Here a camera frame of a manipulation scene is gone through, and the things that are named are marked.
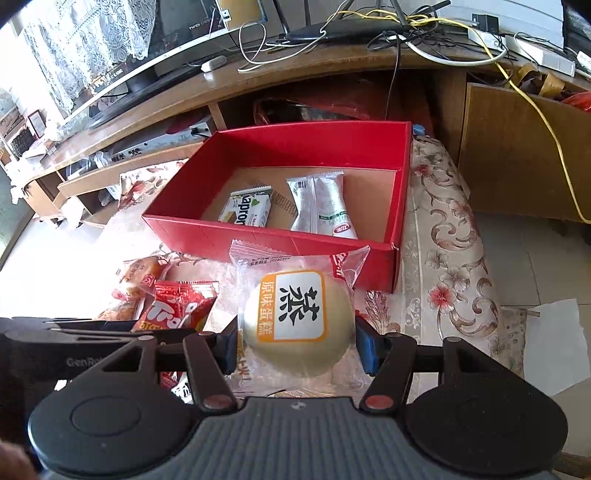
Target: wooden desk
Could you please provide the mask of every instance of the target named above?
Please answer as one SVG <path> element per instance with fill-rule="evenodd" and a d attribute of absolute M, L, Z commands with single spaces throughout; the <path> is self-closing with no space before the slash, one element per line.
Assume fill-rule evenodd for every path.
<path fill-rule="evenodd" d="M 443 48 L 442 53 L 455 60 L 479 60 L 486 58 L 462 48 Z M 285 53 L 273 53 L 267 58 L 282 56 Z M 77 160 L 87 157 L 116 141 L 119 141 L 156 122 L 180 113 L 207 106 L 212 113 L 218 129 L 231 128 L 232 104 L 230 100 L 264 90 L 269 87 L 314 77 L 362 72 L 367 70 L 391 70 L 396 59 L 395 49 L 368 52 L 365 46 L 320 46 L 313 51 L 293 59 L 266 65 L 250 73 L 241 74 L 237 68 L 244 64 L 241 56 L 231 61 L 208 76 L 200 74 L 163 92 L 141 105 L 120 115 L 102 127 L 91 131 L 82 131 L 60 146 L 57 152 L 45 160 L 45 170 L 33 177 L 40 177 L 59 172 Z M 519 68 L 525 59 L 514 61 Z M 511 68 L 511 63 L 504 60 L 503 65 Z M 465 129 L 466 70 L 445 68 L 430 62 L 409 49 L 402 51 L 402 69 L 420 69 L 429 75 L 434 98 L 434 107 L 439 110 L 441 124 L 438 136 L 444 142 L 452 158 L 457 159 L 463 130 Z M 496 71 L 495 66 L 486 66 L 479 71 Z M 580 77 L 571 78 L 556 74 L 565 81 L 570 89 L 583 91 L 591 85 Z M 104 186 L 97 182 L 98 188 Z M 85 191 L 92 191 L 93 186 L 85 186 Z M 66 186 L 62 190 L 68 196 L 76 192 Z"/>

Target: red snack bag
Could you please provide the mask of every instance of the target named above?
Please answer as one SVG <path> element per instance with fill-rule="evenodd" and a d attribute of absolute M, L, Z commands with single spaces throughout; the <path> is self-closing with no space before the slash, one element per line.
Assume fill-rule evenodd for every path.
<path fill-rule="evenodd" d="M 218 291 L 218 282 L 156 281 L 154 302 L 132 331 L 176 328 L 201 331 Z"/>

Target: tiled floor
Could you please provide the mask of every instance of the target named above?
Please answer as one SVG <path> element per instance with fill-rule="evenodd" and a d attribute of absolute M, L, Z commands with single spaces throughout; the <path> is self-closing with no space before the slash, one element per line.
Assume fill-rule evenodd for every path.
<path fill-rule="evenodd" d="M 88 283 L 92 245 L 102 230 L 75 231 L 31 221 L 0 271 L 0 317 L 88 318 L 104 308 L 93 304 Z"/>
<path fill-rule="evenodd" d="M 549 220 L 476 214 L 502 305 L 533 306 L 577 299 L 591 358 L 591 247 L 569 225 L 566 236 Z M 564 450 L 591 456 L 591 379 L 555 395 L 569 421 Z"/>
<path fill-rule="evenodd" d="M 491 269 L 504 306 L 536 306 L 576 298 L 591 355 L 591 247 L 575 226 L 566 236 L 550 222 L 477 214 Z M 81 282 L 92 271 L 92 245 L 101 230 L 31 223 L 0 271 L 0 316 L 92 317 L 104 299 Z M 554 398 L 569 420 L 565 450 L 591 456 L 591 380 Z"/>

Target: red plastic bag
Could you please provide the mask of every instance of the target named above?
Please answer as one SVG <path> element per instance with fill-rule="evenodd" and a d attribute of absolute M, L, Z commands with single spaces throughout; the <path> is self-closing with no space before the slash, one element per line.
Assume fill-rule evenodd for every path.
<path fill-rule="evenodd" d="M 154 302 L 132 331 L 177 328 L 203 330 L 218 292 L 218 282 L 156 281 Z"/>
<path fill-rule="evenodd" d="M 591 92 L 582 92 L 562 100 L 562 103 L 575 106 L 585 112 L 591 112 Z"/>

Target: wooden cabinet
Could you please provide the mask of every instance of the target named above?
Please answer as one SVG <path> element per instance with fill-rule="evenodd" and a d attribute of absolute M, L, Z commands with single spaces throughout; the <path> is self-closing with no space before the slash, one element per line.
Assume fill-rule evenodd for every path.
<path fill-rule="evenodd" d="M 591 218 L 591 114 L 532 98 L 558 136 L 581 210 Z M 512 90 L 467 85 L 459 168 L 474 210 L 581 221 L 550 132 Z"/>

